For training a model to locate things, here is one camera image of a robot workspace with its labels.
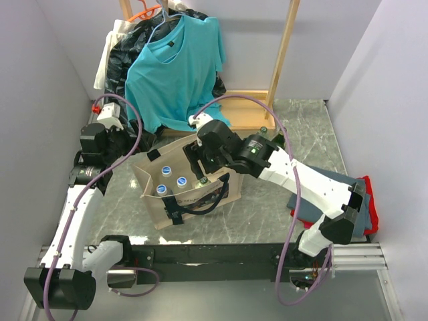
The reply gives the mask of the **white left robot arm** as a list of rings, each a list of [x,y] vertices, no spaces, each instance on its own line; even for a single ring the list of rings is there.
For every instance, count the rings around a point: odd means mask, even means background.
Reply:
[[[81,149],[69,173],[68,191],[56,234],[38,267],[24,275],[31,297],[44,310],[87,310],[98,283],[114,290],[136,282],[136,258],[126,235],[107,235],[86,253],[90,223],[103,199],[113,170],[129,156],[146,152],[142,121],[132,130],[113,122],[95,122],[80,132]]]

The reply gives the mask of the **chang soda bottle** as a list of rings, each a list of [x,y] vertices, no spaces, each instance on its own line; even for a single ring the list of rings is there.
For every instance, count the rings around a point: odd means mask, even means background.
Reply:
[[[258,132],[258,134],[260,135],[260,136],[262,136],[262,137],[267,137],[268,136],[268,129],[265,127],[265,126],[262,126],[260,129],[259,129],[259,132]]]
[[[211,184],[211,181],[207,177],[202,177],[195,183],[195,189],[200,189],[210,184]]]

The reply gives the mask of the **cream canvas tote bag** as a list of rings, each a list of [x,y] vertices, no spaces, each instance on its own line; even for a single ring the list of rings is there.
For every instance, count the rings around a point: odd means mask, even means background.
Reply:
[[[190,135],[180,138],[166,146],[153,149],[143,159],[133,164],[132,170],[142,189],[141,199],[156,229],[170,225],[181,225],[184,220],[196,215],[205,215],[217,207],[240,199],[243,175],[223,168],[206,177],[210,185],[195,189],[197,182],[188,162],[183,147],[196,140]],[[165,197],[154,195],[156,187],[164,184],[161,169],[170,166],[174,181],[166,186],[173,194]],[[186,177],[191,189],[177,193],[177,179]]]

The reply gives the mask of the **Chang soda bottle front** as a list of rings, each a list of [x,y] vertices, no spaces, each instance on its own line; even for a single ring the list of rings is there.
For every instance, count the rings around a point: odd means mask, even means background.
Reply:
[[[200,189],[210,184],[211,184],[211,181],[207,177],[202,177],[195,183],[195,189]]]

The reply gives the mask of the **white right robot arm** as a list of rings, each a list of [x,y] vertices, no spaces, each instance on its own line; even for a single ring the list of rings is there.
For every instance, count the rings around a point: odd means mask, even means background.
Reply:
[[[335,181],[291,159],[284,149],[259,134],[242,139],[208,114],[190,116],[189,126],[197,138],[183,150],[198,179],[228,168],[283,187],[321,210],[321,218],[303,232],[293,250],[298,265],[310,265],[331,244],[350,243],[364,203],[361,185]]]

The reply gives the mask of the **green Perrier lemon bottle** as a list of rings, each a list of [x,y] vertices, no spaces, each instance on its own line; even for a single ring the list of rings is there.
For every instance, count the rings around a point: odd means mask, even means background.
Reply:
[[[272,136],[271,142],[282,149],[286,149],[286,139],[281,129],[278,129]]]

